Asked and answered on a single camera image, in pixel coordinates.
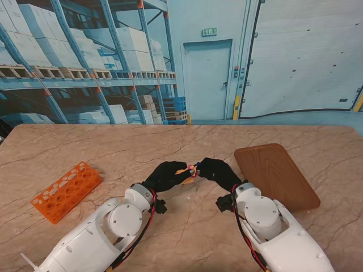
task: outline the yellow post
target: yellow post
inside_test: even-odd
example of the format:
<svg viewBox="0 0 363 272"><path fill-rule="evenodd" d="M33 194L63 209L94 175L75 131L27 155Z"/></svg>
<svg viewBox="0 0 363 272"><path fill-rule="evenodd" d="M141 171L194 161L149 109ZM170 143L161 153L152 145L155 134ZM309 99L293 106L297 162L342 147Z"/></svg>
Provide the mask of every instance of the yellow post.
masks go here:
<svg viewBox="0 0 363 272"><path fill-rule="evenodd" d="M192 124L192 119L191 119L191 115L187 114L187 119L188 119L188 125Z"/></svg>
<svg viewBox="0 0 363 272"><path fill-rule="evenodd" d="M236 95L236 99L234 100L233 120L238 119L239 99L240 99L240 96Z"/></svg>
<svg viewBox="0 0 363 272"><path fill-rule="evenodd" d="M363 93L361 94L361 97L359 97L356 106L354 107L353 111L354 112L359 112L359 110L361 109L363 104Z"/></svg>

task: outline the cable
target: cable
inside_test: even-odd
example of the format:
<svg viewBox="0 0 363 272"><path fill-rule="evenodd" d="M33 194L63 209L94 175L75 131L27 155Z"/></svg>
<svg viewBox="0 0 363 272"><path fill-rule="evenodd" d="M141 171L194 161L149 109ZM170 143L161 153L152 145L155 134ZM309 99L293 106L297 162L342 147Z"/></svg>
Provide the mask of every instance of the cable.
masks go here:
<svg viewBox="0 0 363 272"><path fill-rule="evenodd" d="M150 218L149 218L149 220L147 221L147 223L146 223L146 225L144 226L144 228L143 228L143 230L142 230L142 232L140 233L140 235L139 235L139 237L136 239L136 241L132 244L132 246L130 246L126 251L124 251L124 252L122 252L121 254L120 254L120 256L125 256L125 253L127 253L126 254L126 256L125 257L123 257L122 259L121 259L121 261L119 261L119 262L116 262L115 263L115 261L117 261L117 259L111 264L111 268L112 268L112 270L114 270L115 268L117 268L117 267L119 267L130 255L131 255L131 253L133 252L133 250L134 250L134 248L137 246L137 244L141 241L141 239L142 239L142 237L143 237L143 235L145 234L145 232L146 232L146 230L148 229L148 227L150 226L150 224L151 224L151 221L153 220L153 217L154 217L154 214L155 214L155 211L156 211L156 203L157 203L157 194L155 193L155 191L153 190L153 189L151 189L150 188L150 190L151 190L151 192L152 192L152 194L153 194L153 201L154 201L154 203L153 203L153 209L151 210L151 215L150 215Z"/></svg>
<svg viewBox="0 0 363 272"><path fill-rule="evenodd" d="M268 271L268 269L265 267L265 265L260 260L257 252L253 249L252 244L251 244L250 240L248 239L247 235L245 234L245 232L243 231L242 225L241 225L241 223L239 221L239 214L238 214L237 202L236 202L236 198L235 198L235 195L234 195L235 189L238 186L239 186L238 184L235 184L233 186L233 188L232 188L233 212L234 212L234 215L235 215L236 220L237 220L237 225L238 225L239 231L242 234L242 237L243 237L244 241L246 242L246 244L248 245L248 247L251 250L252 257L254 258L254 260L256 261L256 263L260 266L260 268L263 271L266 272L266 271Z"/></svg>

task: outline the orange plastic rack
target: orange plastic rack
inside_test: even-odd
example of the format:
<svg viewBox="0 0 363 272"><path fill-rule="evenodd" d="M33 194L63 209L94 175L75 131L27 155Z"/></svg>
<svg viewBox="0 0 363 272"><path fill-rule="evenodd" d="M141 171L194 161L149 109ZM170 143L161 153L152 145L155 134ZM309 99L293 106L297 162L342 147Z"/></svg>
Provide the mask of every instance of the orange plastic rack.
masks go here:
<svg viewBox="0 0 363 272"><path fill-rule="evenodd" d="M102 180L97 170L82 161L31 203L50 222L57 224Z"/></svg>

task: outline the wooden cutting board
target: wooden cutting board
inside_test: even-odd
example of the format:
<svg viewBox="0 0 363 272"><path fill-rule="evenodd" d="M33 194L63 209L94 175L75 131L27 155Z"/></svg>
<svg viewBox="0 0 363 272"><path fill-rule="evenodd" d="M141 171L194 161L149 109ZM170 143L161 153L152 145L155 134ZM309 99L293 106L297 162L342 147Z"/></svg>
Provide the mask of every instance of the wooden cutting board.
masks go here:
<svg viewBox="0 0 363 272"><path fill-rule="evenodd" d="M279 200L290 212L320 206L319 197L282 145L240 148L234 151L234 157L244 178L263 196Z"/></svg>

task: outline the warehouse backdrop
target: warehouse backdrop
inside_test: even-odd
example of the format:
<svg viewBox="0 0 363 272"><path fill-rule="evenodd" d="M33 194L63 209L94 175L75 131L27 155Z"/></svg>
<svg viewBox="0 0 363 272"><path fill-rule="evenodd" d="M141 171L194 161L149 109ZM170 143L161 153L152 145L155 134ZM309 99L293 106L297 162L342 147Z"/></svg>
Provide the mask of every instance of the warehouse backdrop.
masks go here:
<svg viewBox="0 0 363 272"><path fill-rule="evenodd" d="M277 124L359 112L362 11L360 0L0 0L0 116Z"/></svg>

